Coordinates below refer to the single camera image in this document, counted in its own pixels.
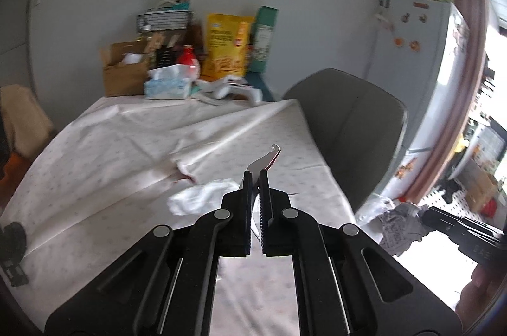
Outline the person right hand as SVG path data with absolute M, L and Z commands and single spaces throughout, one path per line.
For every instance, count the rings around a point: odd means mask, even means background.
M 473 325 L 494 296 L 493 281 L 493 275 L 487 269 L 480 265 L 474 268 L 470 282 L 462 289 L 455 307 L 464 330 Z

